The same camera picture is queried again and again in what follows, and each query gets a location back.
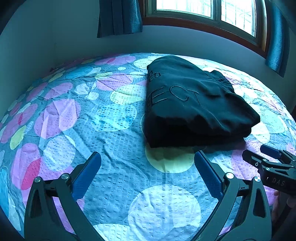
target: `curtain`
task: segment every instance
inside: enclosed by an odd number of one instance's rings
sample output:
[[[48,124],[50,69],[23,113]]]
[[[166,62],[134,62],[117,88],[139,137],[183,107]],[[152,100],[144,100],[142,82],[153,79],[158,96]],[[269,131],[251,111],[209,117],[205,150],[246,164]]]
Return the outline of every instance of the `curtain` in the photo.
[[[284,77],[290,51],[289,25],[274,3],[270,4],[270,9],[271,36],[266,65]]]
[[[142,32],[138,0],[100,0],[98,38]]]

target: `wooden window frame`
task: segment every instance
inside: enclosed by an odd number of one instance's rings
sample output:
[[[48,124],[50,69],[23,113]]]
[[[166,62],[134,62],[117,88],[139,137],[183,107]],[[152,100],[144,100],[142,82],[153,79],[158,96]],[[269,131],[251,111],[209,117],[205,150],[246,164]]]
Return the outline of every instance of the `wooden window frame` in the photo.
[[[156,0],[139,0],[143,25],[162,25],[195,29],[234,41],[266,58],[270,42],[270,21],[268,0],[256,0],[256,35],[221,20],[221,0],[213,0],[217,11],[213,19],[181,12],[152,11],[151,2]]]

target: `bedspread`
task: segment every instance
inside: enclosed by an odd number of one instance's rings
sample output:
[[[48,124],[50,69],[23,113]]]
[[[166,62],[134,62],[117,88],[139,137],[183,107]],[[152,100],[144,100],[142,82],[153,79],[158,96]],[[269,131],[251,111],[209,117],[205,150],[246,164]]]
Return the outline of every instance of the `bedspread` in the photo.
[[[142,131],[146,68],[165,55],[134,53],[65,63],[11,104],[0,123],[0,206],[21,235],[34,178],[70,173],[93,151],[101,154],[102,166],[77,203],[104,239],[189,240],[202,227],[218,201],[193,164],[194,148],[150,148]],[[203,147],[212,162],[250,180],[259,174],[242,160],[243,150],[265,156],[259,148],[267,144],[295,153],[296,124],[274,92],[239,70],[179,57],[202,70],[220,71],[261,117],[244,141]],[[273,190],[266,187],[266,193],[272,204]],[[54,201],[64,226],[73,232],[59,200]]]

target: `metal screw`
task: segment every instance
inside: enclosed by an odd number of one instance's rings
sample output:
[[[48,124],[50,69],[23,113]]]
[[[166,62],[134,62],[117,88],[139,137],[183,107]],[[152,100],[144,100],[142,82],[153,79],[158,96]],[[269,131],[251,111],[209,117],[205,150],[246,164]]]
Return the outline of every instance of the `metal screw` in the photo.
[[[254,177],[254,180],[259,183],[261,181],[261,178],[260,177]]]
[[[36,182],[36,183],[38,183],[38,182],[40,182],[41,181],[41,177],[36,177],[35,179],[34,179],[34,182]]]
[[[228,172],[228,173],[226,173],[226,177],[228,179],[232,179],[232,178],[234,178],[234,175],[231,172]]]
[[[68,179],[69,178],[69,174],[68,173],[64,173],[62,174],[62,179]]]

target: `white wall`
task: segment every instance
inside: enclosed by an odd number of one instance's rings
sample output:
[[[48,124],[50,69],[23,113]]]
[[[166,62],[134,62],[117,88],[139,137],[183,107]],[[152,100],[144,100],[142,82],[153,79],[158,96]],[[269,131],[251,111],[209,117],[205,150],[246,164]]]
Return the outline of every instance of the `white wall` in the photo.
[[[142,33],[97,39],[98,0],[55,0],[53,11],[59,64],[106,53],[153,52],[205,58],[259,79],[280,97],[289,111],[296,104],[296,37],[292,32],[287,71],[281,78],[265,65],[264,58],[251,50],[228,39],[192,29],[144,26]]]
[[[8,106],[54,66],[50,1],[27,0],[0,35],[0,119]]]

